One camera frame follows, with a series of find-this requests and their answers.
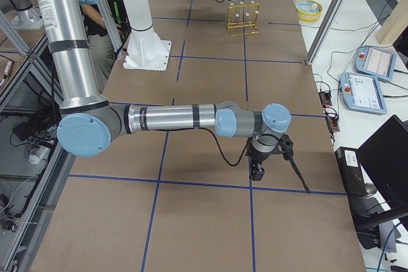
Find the wooden post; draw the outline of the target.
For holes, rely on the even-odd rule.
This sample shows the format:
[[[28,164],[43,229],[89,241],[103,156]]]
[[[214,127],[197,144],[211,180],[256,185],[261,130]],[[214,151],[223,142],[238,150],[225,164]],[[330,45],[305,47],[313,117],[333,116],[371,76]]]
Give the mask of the wooden post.
[[[387,21],[376,34],[376,40],[382,45],[392,45],[407,27],[407,1],[400,0]]]

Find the aluminium frame post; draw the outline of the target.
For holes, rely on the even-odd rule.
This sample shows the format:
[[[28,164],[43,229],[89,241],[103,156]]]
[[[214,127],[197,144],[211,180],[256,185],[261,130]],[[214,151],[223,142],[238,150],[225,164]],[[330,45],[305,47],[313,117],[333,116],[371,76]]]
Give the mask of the aluminium frame post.
[[[315,58],[317,57],[318,52],[323,46],[323,43],[344,1],[345,0],[331,0],[331,3],[326,11],[323,21],[321,22],[321,25],[307,53],[307,56],[305,59],[306,65],[311,66]]]

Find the yellow rimmed bowl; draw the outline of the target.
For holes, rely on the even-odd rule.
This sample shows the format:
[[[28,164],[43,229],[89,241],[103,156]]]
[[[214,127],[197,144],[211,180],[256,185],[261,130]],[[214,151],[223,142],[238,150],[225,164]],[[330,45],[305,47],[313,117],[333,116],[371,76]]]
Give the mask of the yellow rimmed bowl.
[[[298,0],[295,9],[298,19],[302,22],[316,22],[323,12],[322,5],[314,0]]]

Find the teach pendant with red button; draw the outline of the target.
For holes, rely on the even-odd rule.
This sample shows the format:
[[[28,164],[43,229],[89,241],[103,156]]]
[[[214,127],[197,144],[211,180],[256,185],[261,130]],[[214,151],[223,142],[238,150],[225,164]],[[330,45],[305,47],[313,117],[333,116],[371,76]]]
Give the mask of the teach pendant with red button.
[[[387,108],[375,76],[344,72],[340,77],[344,103],[353,111],[384,115]]]

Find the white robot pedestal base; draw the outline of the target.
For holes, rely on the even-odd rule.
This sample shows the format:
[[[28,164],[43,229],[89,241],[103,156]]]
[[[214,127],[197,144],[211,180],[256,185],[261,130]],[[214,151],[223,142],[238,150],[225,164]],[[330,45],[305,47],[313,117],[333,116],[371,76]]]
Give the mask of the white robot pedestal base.
[[[165,71],[171,41],[161,40],[155,32],[149,0],[123,0],[123,2],[131,28],[124,68]]]

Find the black monitor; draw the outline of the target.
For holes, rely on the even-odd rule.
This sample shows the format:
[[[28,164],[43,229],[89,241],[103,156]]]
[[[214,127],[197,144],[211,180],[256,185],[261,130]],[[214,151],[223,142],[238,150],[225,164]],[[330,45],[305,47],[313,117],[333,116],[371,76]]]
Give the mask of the black monitor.
[[[392,115],[356,155],[385,200],[407,203],[407,122]]]

